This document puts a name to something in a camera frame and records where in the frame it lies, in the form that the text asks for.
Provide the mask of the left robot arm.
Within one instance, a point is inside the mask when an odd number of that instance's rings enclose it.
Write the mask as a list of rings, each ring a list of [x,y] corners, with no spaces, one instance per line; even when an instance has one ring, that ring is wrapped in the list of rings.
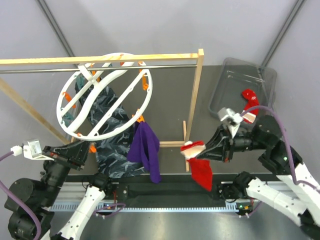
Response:
[[[15,240],[78,240],[99,203],[114,191],[112,180],[96,174],[73,215],[54,236],[50,236],[54,212],[49,208],[55,203],[71,169],[81,170],[91,147],[89,141],[77,140],[63,146],[41,148],[37,139],[27,140],[10,149],[11,155],[22,154],[26,159],[42,160],[40,180],[21,178],[9,188],[4,187],[7,200],[4,207],[12,212],[8,230]]]

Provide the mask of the orange front clip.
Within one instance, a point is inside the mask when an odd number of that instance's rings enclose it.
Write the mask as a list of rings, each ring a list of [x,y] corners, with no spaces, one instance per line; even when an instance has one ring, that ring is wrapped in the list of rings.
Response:
[[[96,149],[96,144],[94,142],[92,142],[89,146],[89,150],[88,150],[89,153],[96,153],[97,152],[97,149]]]

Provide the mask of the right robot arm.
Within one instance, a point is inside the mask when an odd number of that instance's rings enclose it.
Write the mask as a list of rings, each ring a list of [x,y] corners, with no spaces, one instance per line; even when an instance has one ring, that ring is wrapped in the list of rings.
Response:
[[[231,117],[224,117],[213,137],[197,159],[229,161],[236,152],[262,150],[258,161],[286,184],[290,197],[248,172],[239,173],[229,186],[238,198],[254,198],[291,219],[310,239],[320,238],[320,185],[302,157],[285,141],[278,121],[272,115],[260,117],[254,127],[238,133]]]

